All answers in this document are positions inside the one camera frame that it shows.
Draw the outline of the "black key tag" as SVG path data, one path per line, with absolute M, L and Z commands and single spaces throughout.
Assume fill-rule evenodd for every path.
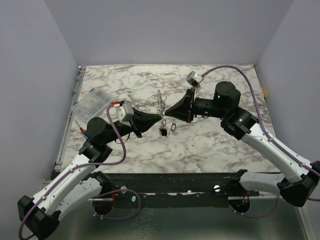
M 171 131 L 172 132 L 174 132 L 175 130 L 176 130 L 176 127 L 177 127 L 177 125 L 175 124 L 175 123 L 173 123 L 172 125 L 171 125 Z

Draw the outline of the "silver key organiser with rings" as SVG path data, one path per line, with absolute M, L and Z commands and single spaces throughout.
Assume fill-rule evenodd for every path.
M 168 137 L 168 129 L 167 129 L 167 122 L 165 120 L 165 110 L 166 110 L 166 97 L 162 96 L 161 90 L 157 90 L 157 113 L 160 115 L 160 126 L 159 126 L 159 133 L 162 137 Z

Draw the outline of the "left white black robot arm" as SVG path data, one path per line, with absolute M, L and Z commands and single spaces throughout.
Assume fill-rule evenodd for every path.
M 116 166 L 125 161 L 127 149 L 123 136 L 134 133 L 138 138 L 162 118 L 158 114 L 141 112 L 131 105 L 110 104 L 116 108 L 119 120 L 93 117 L 87 123 L 86 141 L 73 161 L 45 188 L 32 197 L 24 195 L 17 203 L 21 225 L 31 231 L 31 237 L 47 239 L 59 226 L 60 220 L 92 197 L 106 197 L 111 186 L 107 177 L 95 170 L 100 166 Z

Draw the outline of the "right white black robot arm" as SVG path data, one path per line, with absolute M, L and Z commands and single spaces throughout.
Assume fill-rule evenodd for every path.
M 218 83 L 212 99 L 195 97 L 195 93 L 194 88 L 188 89 L 165 115 L 187 123 L 197 115 L 219 118 L 226 133 L 254 148 L 280 170 L 279 174 L 245 171 L 230 182 L 230 191 L 236 196 L 246 191 L 272 193 L 302 207 L 319 183 L 319 161 L 299 156 L 295 162 L 292 158 L 297 154 L 272 134 L 264 133 L 259 120 L 239 106 L 241 93 L 231 82 Z

